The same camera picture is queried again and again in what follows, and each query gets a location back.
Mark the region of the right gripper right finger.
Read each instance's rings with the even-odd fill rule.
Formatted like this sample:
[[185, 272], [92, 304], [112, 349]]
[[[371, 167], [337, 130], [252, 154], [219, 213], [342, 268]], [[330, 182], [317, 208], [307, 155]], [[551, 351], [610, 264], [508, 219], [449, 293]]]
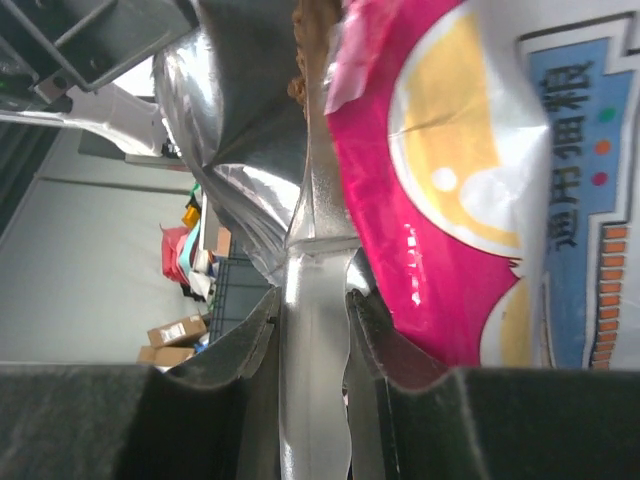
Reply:
[[376, 295], [346, 297], [357, 479], [635, 479], [634, 372], [449, 368], [392, 326]]

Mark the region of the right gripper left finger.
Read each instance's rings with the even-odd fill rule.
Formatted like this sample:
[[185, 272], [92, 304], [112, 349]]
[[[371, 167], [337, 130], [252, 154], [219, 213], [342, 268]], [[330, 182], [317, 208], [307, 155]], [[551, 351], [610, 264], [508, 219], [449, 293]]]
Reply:
[[1, 367], [5, 479], [276, 479], [278, 317], [269, 290], [238, 327], [167, 371]]

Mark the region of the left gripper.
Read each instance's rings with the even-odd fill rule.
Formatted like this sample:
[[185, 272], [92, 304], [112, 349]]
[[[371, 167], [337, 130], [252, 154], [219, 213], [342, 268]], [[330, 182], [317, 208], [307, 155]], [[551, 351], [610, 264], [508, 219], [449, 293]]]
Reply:
[[189, 1], [3, 1], [1, 106], [69, 108], [197, 25]]

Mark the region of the clear plastic scoop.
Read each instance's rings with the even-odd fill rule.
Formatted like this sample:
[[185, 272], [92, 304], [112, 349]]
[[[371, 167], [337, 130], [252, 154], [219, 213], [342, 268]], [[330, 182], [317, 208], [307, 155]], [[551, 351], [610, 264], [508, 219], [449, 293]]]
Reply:
[[324, 108], [307, 106], [301, 195], [287, 238], [279, 370], [279, 440], [285, 479], [344, 479], [351, 437], [343, 400], [350, 355], [345, 295], [358, 248], [344, 205]]

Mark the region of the pink blue pet food bag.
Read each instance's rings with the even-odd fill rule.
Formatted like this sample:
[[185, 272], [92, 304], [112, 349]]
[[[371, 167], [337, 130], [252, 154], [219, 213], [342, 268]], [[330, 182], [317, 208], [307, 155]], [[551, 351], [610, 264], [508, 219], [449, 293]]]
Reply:
[[[395, 329], [450, 366], [639, 366], [639, 5], [341, 1], [310, 100]], [[284, 287], [308, 121], [292, 12], [195, 5], [172, 139]]]

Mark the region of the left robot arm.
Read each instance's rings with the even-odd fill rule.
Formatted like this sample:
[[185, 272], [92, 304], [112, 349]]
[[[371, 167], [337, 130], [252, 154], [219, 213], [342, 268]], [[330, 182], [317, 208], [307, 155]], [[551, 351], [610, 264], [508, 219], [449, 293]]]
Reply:
[[83, 129], [159, 157], [168, 140], [159, 107], [115, 81], [197, 24], [188, 1], [4, 1], [1, 118]]

